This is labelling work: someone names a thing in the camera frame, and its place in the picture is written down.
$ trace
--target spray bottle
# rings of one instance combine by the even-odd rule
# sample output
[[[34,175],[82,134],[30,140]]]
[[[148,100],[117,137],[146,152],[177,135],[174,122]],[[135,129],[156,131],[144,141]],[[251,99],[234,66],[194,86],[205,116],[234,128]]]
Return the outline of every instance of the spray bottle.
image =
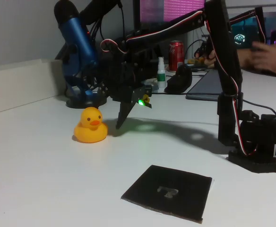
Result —
[[[159,88],[166,88],[164,58],[159,57],[157,81]]]

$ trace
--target hand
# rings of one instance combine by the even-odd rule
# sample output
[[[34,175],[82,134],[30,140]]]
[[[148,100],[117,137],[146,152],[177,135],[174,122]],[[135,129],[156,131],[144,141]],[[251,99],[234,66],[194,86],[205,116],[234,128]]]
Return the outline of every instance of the hand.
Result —
[[[254,42],[253,47],[260,49],[252,53],[252,63],[258,70],[269,70],[276,73],[276,47]]]
[[[200,57],[199,53],[196,53],[195,57],[199,58]],[[214,68],[214,63],[216,61],[215,51],[212,51],[208,57],[206,55],[203,57],[205,58],[204,64],[206,64],[209,69]]]

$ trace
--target red soda can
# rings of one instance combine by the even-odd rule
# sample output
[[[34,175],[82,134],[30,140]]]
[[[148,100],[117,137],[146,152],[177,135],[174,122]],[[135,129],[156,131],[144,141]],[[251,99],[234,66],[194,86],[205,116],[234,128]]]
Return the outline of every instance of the red soda can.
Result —
[[[179,65],[184,64],[184,44],[174,40],[170,43],[169,68],[170,71],[177,71]]]

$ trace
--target yellow rubber duck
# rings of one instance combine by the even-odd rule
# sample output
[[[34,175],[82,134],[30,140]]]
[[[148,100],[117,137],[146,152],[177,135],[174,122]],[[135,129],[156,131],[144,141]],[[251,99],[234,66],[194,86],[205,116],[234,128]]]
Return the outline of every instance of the yellow rubber duck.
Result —
[[[102,123],[102,114],[94,107],[89,107],[82,112],[80,122],[74,129],[75,137],[83,143],[100,142],[107,134],[108,126]]]

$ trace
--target duck beak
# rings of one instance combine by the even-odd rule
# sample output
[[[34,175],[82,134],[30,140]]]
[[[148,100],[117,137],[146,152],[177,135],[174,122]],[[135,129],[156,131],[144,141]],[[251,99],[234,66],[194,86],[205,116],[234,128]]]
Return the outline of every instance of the duck beak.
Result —
[[[99,121],[92,121],[91,123],[90,123],[90,125],[93,125],[93,126],[96,126],[96,125],[99,125]]]

